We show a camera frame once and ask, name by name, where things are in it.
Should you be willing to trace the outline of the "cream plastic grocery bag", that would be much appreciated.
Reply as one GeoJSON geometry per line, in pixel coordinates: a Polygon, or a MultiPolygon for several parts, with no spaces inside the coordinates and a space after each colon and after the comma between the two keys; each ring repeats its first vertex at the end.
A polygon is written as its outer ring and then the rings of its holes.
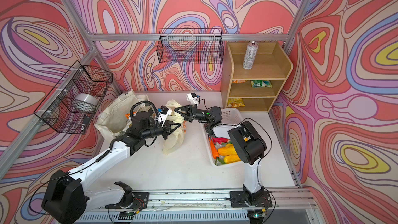
{"type": "Polygon", "coordinates": [[[183,144],[186,134],[186,121],[181,114],[175,112],[176,108],[182,107],[177,101],[169,100],[165,106],[172,110],[167,120],[175,124],[180,124],[180,127],[173,131],[173,133],[168,136],[167,140],[164,141],[162,152],[164,155],[168,155],[176,151],[183,144]]]}

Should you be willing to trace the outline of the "white perforated plastic basket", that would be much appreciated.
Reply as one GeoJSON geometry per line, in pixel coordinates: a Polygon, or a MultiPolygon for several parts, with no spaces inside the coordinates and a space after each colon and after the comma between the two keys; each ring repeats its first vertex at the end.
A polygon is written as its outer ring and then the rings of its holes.
{"type": "MultiPolygon", "coordinates": [[[[239,110],[237,110],[235,108],[225,108],[225,109],[222,109],[221,111],[222,111],[222,123],[223,124],[236,125],[236,124],[239,124],[243,120],[243,117],[241,116],[239,110]]],[[[203,124],[201,125],[201,131],[202,131],[202,136],[204,138],[204,144],[206,147],[206,151],[208,154],[208,160],[212,167],[228,168],[228,167],[240,166],[240,165],[244,164],[242,161],[236,161],[236,162],[228,163],[228,164],[222,164],[222,163],[216,162],[216,160],[213,158],[212,151],[211,151],[211,144],[213,142],[210,141],[210,138],[209,138],[208,134],[206,133],[203,124]]]]}

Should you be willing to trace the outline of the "leaf print canvas tote bag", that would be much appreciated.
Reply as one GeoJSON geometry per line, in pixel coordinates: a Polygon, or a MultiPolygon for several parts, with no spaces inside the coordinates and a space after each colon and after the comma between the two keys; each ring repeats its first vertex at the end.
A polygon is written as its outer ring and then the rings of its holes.
{"type": "Polygon", "coordinates": [[[131,120],[128,120],[125,114],[130,114],[131,107],[141,101],[149,101],[148,95],[136,94],[130,90],[118,96],[99,114],[94,127],[106,142],[110,142],[126,132],[130,127],[131,120]]]}

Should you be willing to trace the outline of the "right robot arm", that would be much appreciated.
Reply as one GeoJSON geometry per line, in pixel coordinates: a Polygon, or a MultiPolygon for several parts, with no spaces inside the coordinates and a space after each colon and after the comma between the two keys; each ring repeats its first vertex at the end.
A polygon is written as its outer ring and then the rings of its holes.
{"type": "Polygon", "coordinates": [[[178,107],[175,112],[186,121],[197,120],[204,126],[210,138],[224,138],[231,141],[239,160],[245,164],[243,189],[230,191],[227,200],[233,208],[273,206],[271,193],[261,183],[260,162],[267,151],[266,142],[251,122],[234,120],[240,117],[237,110],[211,107],[201,110],[196,105],[178,107]]]}

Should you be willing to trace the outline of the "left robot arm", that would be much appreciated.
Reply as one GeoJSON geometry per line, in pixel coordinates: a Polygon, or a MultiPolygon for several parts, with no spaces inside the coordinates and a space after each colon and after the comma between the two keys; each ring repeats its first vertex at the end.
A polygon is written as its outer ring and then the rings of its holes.
{"type": "Polygon", "coordinates": [[[129,208],[135,196],[132,188],[117,181],[103,190],[89,191],[89,187],[113,166],[135,154],[147,139],[168,138],[181,125],[167,118],[153,119],[147,112],[136,113],[125,134],[111,141],[110,146],[88,162],[68,172],[56,171],[46,182],[41,207],[45,215],[61,224],[72,224],[93,209],[115,205],[129,208]]]}

